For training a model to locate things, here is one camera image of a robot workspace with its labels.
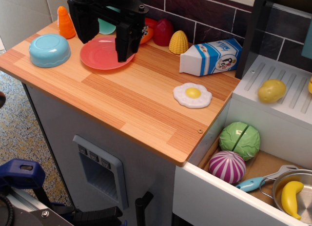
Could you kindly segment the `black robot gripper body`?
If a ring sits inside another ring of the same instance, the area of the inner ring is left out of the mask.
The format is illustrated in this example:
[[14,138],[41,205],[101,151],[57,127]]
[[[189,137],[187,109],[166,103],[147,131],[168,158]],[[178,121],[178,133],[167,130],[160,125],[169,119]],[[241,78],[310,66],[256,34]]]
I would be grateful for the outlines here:
[[70,16],[90,14],[115,26],[128,23],[133,28],[145,27],[148,8],[140,0],[68,0]]

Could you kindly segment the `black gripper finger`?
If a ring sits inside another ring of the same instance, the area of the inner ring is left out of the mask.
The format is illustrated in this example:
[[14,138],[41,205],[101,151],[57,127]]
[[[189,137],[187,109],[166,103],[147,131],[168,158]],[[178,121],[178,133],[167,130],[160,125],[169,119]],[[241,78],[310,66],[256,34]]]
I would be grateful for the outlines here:
[[94,15],[78,13],[73,17],[73,24],[78,38],[83,44],[92,40],[99,33],[98,18]]
[[133,28],[128,23],[120,23],[116,28],[116,51],[118,62],[126,62],[138,52],[142,31]]

